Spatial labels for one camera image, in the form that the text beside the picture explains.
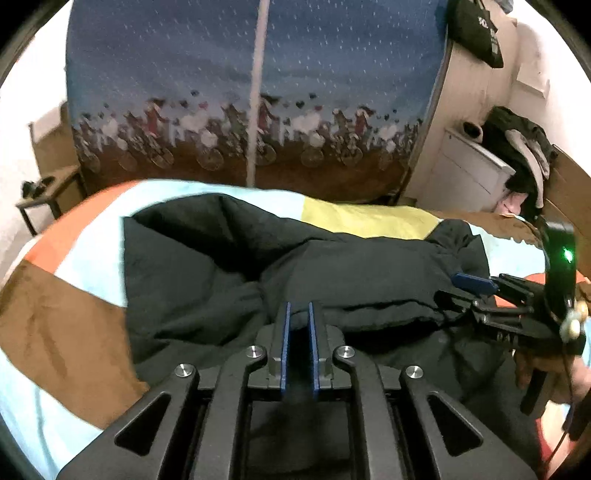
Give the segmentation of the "person's right hand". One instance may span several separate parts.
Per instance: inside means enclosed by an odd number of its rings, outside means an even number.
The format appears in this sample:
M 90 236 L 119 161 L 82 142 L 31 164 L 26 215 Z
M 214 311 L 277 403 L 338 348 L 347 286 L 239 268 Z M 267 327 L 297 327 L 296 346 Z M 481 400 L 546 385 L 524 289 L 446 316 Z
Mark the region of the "person's right hand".
M 578 404 L 590 391 L 590 368 L 580 356 L 535 357 L 517 351 L 515 361 L 516 384 L 526 389 L 535 370 L 554 376 L 549 399 L 557 404 Z

